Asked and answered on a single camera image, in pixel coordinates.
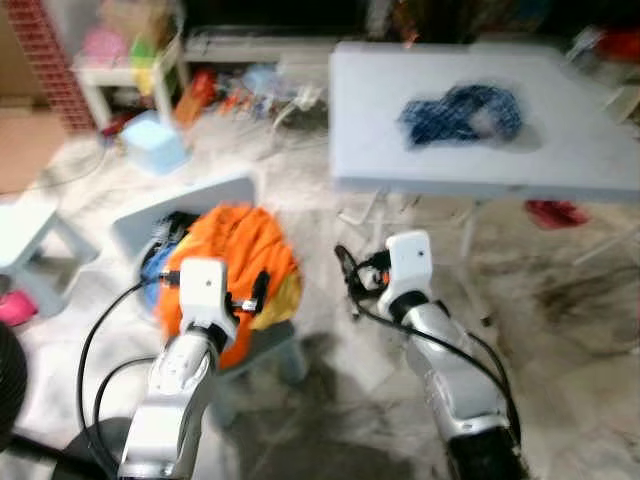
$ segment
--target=orange toy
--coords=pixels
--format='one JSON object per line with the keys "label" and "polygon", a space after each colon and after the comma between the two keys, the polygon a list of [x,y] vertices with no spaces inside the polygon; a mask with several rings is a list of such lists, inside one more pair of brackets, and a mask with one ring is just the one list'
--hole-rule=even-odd
{"label": "orange toy", "polygon": [[237,105],[239,99],[239,90],[236,89],[222,102],[220,108],[218,108],[218,113],[220,115],[226,115],[230,113]]}
{"label": "orange toy", "polygon": [[[278,222],[262,208],[220,205],[203,215],[176,247],[166,268],[179,270],[182,260],[187,257],[224,260],[227,264],[227,289],[233,298],[250,298],[253,283],[262,270],[271,277],[267,305],[276,294],[279,295],[281,285],[291,283],[292,275],[295,282],[300,281],[293,252],[286,244]],[[156,315],[168,336],[179,333],[182,312],[178,289],[161,287]],[[241,362],[249,351],[252,315],[239,313],[238,317],[236,342],[221,355],[221,368]]]}
{"label": "orange toy", "polygon": [[215,99],[216,76],[208,70],[201,70],[196,73],[193,82],[182,95],[175,108],[173,116],[183,127],[193,125],[198,119],[204,107]]}

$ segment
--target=clutter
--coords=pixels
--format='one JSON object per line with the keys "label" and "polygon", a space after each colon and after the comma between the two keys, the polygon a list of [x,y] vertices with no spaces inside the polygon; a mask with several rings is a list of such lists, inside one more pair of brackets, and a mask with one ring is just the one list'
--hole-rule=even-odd
{"label": "clutter", "polygon": [[607,30],[589,26],[574,38],[567,58],[573,61],[589,53],[603,60],[640,63],[640,29]]}
{"label": "clutter", "polygon": [[113,88],[110,100],[113,102],[114,106],[126,109],[135,109],[142,105],[142,96],[140,95],[140,90],[136,87],[121,86]]}
{"label": "clutter", "polygon": [[251,65],[242,76],[242,84],[256,96],[282,94],[280,90],[283,81],[276,72],[275,65]]}
{"label": "clutter", "polygon": [[220,115],[227,115],[236,107],[236,105],[238,105],[238,98],[240,96],[239,92],[240,90],[236,89],[227,95],[227,98],[223,100],[220,104],[220,108],[218,109],[218,113],[220,113]]}
{"label": "clutter", "polygon": [[510,91],[470,85],[454,87],[440,100],[409,102],[399,122],[415,147],[440,140],[512,140],[522,128],[522,114]]}
{"label": "clutter", "polygon": [[[302,292],[302,279],[280,225],[261,208],[221,205],[200,217],[167,262],[179,270],[187,257],[217,257],[227,264],[228,291],[233,298],[250,298],[262,270],[270,275],[267,303],[254,319],[240,313],[236,343],[220,358],[221,368],[241,362],[249,351],[251,329],[264,329],[290,319]],[[168,336],[179,331],[179,292],[162,286],[156,315]]]}
{"label": "clutter", "polygon": [[524,204],[531,221],[544,230],[584,225],[589,216],[571,202],[529,200]]}
{"label": "clutter", "polygon": [[21,290],[0,297],[0,322],[10,327],[28,322],[36,313],[38,313],[38,308]]}
{"label": "clutter", "polygon": [[127,158],[151,173],[167,174],[188,159],[180,134],[160,122],[155,112],[135,117],[121,136],[127,147]]}
{"label": "clutter", "polygon": [[391,29],[402,40],[405,48],[413,45],[420,37],[414,12],[407,0],[394,1],[391,7]]}
{"label": "clutter", "polygon": [[216,74],[211,70],[199,70],[178,102],[174,118],[183,128],[193,125],[202,110],[211,104],[215,97]]}
{"label": "clutter", "polygon": [[284,128],[295,131],[324,131],[329,128],[329,107],[324,100],[318,100],[308,110],[297,108],[282,120]]}

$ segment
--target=blue cloth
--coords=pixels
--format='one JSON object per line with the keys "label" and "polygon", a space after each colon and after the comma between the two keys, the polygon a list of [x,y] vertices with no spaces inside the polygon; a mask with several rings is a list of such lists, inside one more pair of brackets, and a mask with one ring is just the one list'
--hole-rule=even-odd
{"label": "blue cloth", "polygon": [[[164,266],[167,264],[167,260],[169,260],[169,256],[173,253],[177,242],[169,242],[165,247],[158,250],[153,257],[148,259],[144,265],[142,265],[141,274],[143,278],[156,278],[162,270],[164,270]],[[149,285],[146,285],[143,290],[144,303],[150,310],[153,310],[158,301],[158,293],[160,291],[160,282],[153,282]]]}
{"label": "blue cloth", "polygon": [[470,124],[477,113],[489,120],[494,136],[505,140],[514,138],[522,128],[520,108],[513,94],[485,85],[455,87],[436,101],[411,101],[399,121],[409,133],[410,146],[438,140],[469,142],[482,138]]}

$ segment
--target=brick wall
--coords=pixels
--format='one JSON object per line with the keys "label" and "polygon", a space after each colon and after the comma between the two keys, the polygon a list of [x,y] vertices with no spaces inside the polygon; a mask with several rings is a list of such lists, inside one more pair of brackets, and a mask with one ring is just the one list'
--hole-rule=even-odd
{"label": "brick wall", "polygon": [[72,133],[95,130],[80,87],[69,70],[69,62],[41,0],[2,2],[31,68],[65,128]]}

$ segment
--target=pink toy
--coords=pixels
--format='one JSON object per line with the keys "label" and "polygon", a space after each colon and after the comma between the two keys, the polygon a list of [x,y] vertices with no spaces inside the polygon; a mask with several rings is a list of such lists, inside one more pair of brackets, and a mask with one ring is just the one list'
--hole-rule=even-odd
{"label": "pink toy", "polygon": [[37,307],[27,294],[20,290],[7,293],[0,298],[0,321],[10,327],[28,322],[36,313]]}
{"label": "pink toy", "polygon": [[108,66],[126,61],[129,48],[120,34],[98,27],[87,33],[83,53],[89,63]]}

